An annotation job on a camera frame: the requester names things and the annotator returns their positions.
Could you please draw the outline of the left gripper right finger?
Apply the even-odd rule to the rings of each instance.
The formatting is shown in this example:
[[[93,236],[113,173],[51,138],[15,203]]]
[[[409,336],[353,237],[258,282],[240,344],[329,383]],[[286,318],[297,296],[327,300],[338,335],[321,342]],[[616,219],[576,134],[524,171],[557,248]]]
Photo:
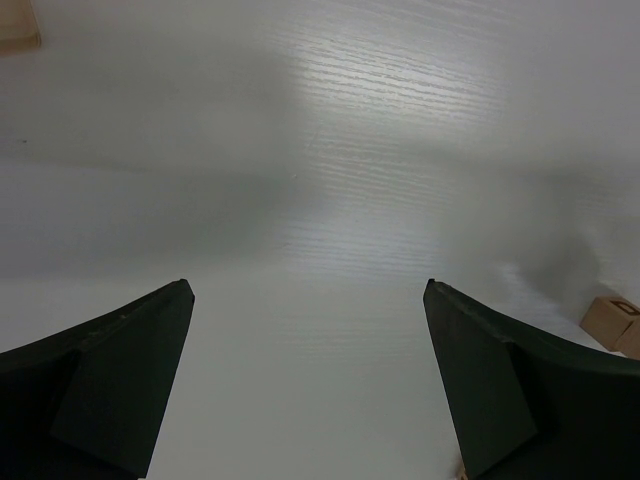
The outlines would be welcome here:
[[[638,361],[547,333],[435,279],[423,302],[468,478],[638,478]]]

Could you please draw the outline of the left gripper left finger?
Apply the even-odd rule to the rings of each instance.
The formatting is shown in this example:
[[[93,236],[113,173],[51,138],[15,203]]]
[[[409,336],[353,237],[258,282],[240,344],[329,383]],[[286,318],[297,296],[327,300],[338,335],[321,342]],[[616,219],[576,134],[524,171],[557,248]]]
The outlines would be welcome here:
[[[2,353],[2,478],[145,478],[194,304],[180,279]]]

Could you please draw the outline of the wooden cube one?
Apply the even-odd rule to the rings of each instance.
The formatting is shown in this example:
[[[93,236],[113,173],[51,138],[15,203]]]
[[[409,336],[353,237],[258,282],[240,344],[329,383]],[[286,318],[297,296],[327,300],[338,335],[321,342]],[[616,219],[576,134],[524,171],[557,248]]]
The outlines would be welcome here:
[[[610,352],[620,352],[622,338],[639,320],[639,307],[623,297],[596,297],[580,327]]]

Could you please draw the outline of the wooden cube four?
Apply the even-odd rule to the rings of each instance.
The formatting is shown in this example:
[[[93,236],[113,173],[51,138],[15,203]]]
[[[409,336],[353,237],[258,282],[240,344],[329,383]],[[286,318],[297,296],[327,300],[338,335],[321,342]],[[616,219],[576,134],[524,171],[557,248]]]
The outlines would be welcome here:
[[[614,344],[614,351],[627,358],[640,359],[640,322],[634,320]]]

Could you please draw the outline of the wooden block box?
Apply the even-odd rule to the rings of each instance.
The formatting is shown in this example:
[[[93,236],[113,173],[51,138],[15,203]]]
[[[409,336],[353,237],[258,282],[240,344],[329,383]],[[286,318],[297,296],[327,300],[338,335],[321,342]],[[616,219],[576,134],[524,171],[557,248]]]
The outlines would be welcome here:
[[[41,35],[30,0],[1,0],[0,54],[15,55],[38,49]]]

